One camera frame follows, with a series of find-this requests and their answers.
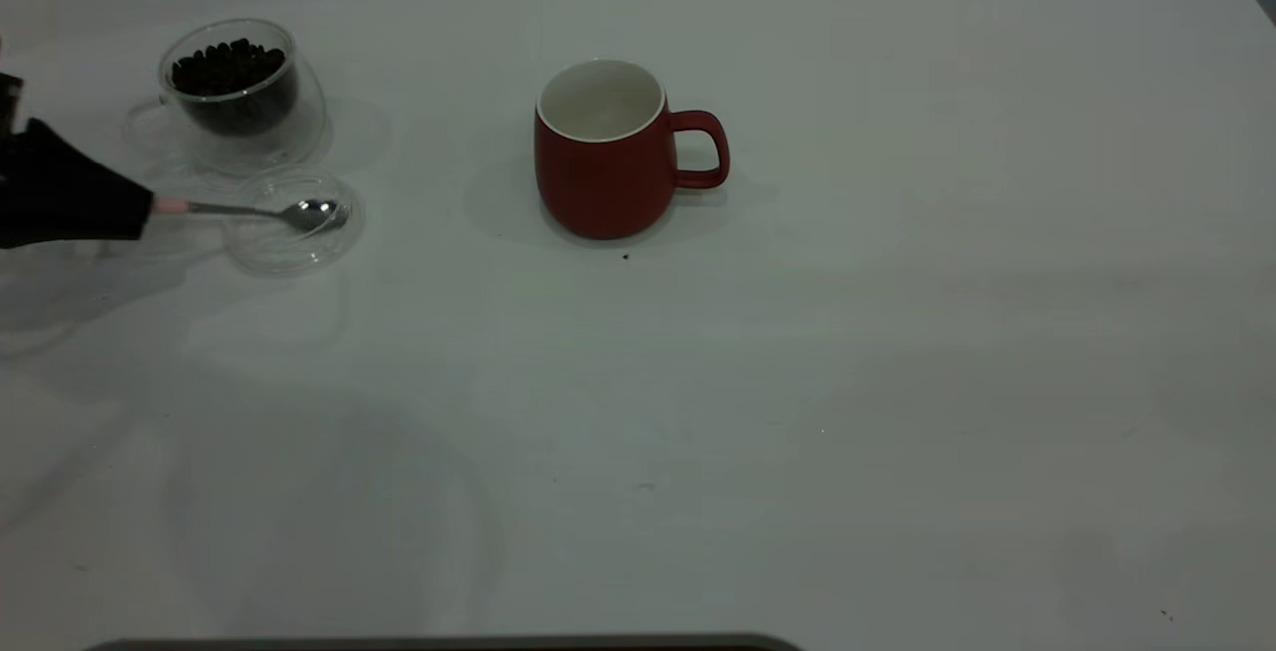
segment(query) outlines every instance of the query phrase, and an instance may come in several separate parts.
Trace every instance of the coffee bean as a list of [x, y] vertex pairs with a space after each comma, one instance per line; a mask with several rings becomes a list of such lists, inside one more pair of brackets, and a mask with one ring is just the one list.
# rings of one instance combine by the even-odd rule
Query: coffee bean
[[[174, 88], [189, 96], [217, 97], [248, 91], [278, 73], [287, 55], [278, 47], [269, 51], [249, 38], [216, 43], [174, 61], [170, 79]], [[203, 128], [218, 134], [259, 134], [288, 115], [297, 96], [295, 70], [248, 96], [218, 102], [182, 101], [182, 107]]]

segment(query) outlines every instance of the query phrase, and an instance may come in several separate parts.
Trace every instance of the mug handle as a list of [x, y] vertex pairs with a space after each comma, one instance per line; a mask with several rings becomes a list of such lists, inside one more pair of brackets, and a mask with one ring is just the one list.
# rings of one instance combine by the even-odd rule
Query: mug handle
[[142, 133], [143, 125], [145, 125], [147, 119], [152, 119], [157, 111], [162, 111], [163, 107], [168, 105], [168, 101], [163, 96], [156, 96], [145, 98], [143, 101], [134, 102], [134, 106], [124, 114], [124, 125], [120, 125], [120, 134], [124, 142], [128, 143], [134, 151], [144, 152], [144, 154], [157, 154], [157, 152], [163, 152], [154, 140], [147, 140], [147, 135]]
[[711, 111], [676, 111], [670, 115], [670, 128], [679, 130], [703, 130], [713, 139], [713, 147], [718, 152], [718, 166], [706, 172], [678, 171], [678, 186], [686, 190], [712, 190], [726, 183], [726, 174], [731, 170], [731, 151], [726, 147], [726, 133], [722, 124]]

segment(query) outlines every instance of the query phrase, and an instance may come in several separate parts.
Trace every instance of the mug rim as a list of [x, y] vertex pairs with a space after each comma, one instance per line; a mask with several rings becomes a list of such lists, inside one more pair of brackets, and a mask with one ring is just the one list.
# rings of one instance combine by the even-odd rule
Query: mug rim
[[[287, 42], [288, 50], [285, 52], [283, 65], [279, 66], [279, 70], [274, 70], [274, 73], [269, 74], [267, 78], [259, 79], [256, 83], [250, 84], [248, 88], [242, 91], [235, 91], [234, 93], [221, 93], [221, 96], [193, 96], [191, 93], [184, 93], [179, 91], [172, 84], [172, 79], [168, 79], [167, 69], [174, 52], [176, 52], [177, 47], [181, 47], [181, 43], [185, 43], [186, 41], [189, 41], [189, 38], [194, 38], [195, 34], [207, 33], [209, 32], [209, 29], [222, 28], [226, 26], [236, 26], [241, 23], [253, 23], [264, 26], [267, 28], [273, 28], [276, 33], [282, 34], [285, 42]], [[160, 59], [160, 66], [158, 70], [156, 70], [156, 73], [160, 75], [160, 86], [163, 87], [165, 93], [168, 93], [170, 96], [177, 98], [179, 101], [190, 101], [190, 102], [234, 101], [236, 98], [251, 96], [251, 93], [262, 91], [263, 88], [268, 87], [268, 84], [274, 83], [276, 79], [283, 78], [283, 74], [286, 74], [287, 70], [292, 70], [295, 65], [296, 51], [297, 51], [296, 41], [292, 40], [292, 34], [288, 33], [287, 29], [285, 29], [282, 26], [277, 23], [271, 23], [269, 20], [260, 18], [230, 18], [226, 20], [216, 20], [216, 23], [209, 23], [208, 26], [200, 26], [197, 29], [191, 29], [190, 33], [182, 34], [181, 38], [177, 38], [177, 41], [174, 42], [172, 46], [168, 46], [168, 50], [163, 52], [163, 57]]]
[[[656, 83], [656, 88], [660, 91], [660, 102], [656, 106], [656, 110], [652, 111], [651, 116], [648, 116], [647, 120], [643, 120], [643, 123], [637, 128], [634, 128], [633, 130], [629, 130], [623, 134], [612, 134], [612, 137], [610, 138], [581, 138], [579, 134], [564, 133], [555, 124], [550, 123], [547, 116], [545, 115], [545, 108], [542, 107], [545, 102], [545, 93], [549, 92], [551, 84], [554, 84], [556, 79], [561, 78], [561, 75], [568, 73], [569, 70], [575, 70], [578, 68], [584, 68], [587, 65], [593, 65], [593, 64], [602, 64], [602, 61], [605, 61], [605, 64], [620, 64], [635, 70], [641, 70], [641, 73], [647, 74], [648, 78], [651, 78], [652, 82]], [[541, 123], [545, 124], [545, 128], [551, 129], [553, 133], [560, 134], [560, 137], [567, 138], [568, 140], [578, 143], [615, 143], [616, 140], [633, 138], [634, 134], [639, 134], [643, 130], [647, 130], [647, 128], [649, 128], [652, 123], [656, 123], [656, 119], [658, 119], [660, 114], [665, 111], [666, 105], [667, 105], [667, 97], [665, 96], [665, 83], [661, 83], [660, 79], [656, 78], [656, 74], [652, 73], [652, 70], [647, 70], [644, 66], [638, 65], [634, 61], [627, 61], [620, 59], [590, 59], [587, 61], [575, 61], [575, 64], [572, 64], [561, 70], [558, 70], [558, 73], [555, 73], [553, 78], [549, 79], [549, 83], [546, 83], [545, 87], [541, 88], [540, 96], [536, 97], [536, 116]]]

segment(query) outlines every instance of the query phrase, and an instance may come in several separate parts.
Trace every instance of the red mug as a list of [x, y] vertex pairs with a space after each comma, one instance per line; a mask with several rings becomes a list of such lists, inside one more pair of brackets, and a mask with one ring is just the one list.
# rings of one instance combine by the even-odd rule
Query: red mug
[[[708, 133], [718, 166], [678, 170], [678, 130]], [[556, 74], [536, 102], [536, 183], [550, 214], [581, 237], [642, 232], [675, 189], [717, 188], [730, 166], [716, 116], [669, 111], [656, 75], [632, 61], [583, 61]]]

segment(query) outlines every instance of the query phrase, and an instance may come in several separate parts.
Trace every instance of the spoon handle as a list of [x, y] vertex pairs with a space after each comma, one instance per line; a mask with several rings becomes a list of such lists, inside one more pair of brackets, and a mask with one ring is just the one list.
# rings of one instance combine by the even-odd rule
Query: spoon handle
[[258, 211], [254, 207], [213, 206], [179, 200], [177, 198], [156, 198], [151, 209], [157, 214], [278, 216], [278, 213]]

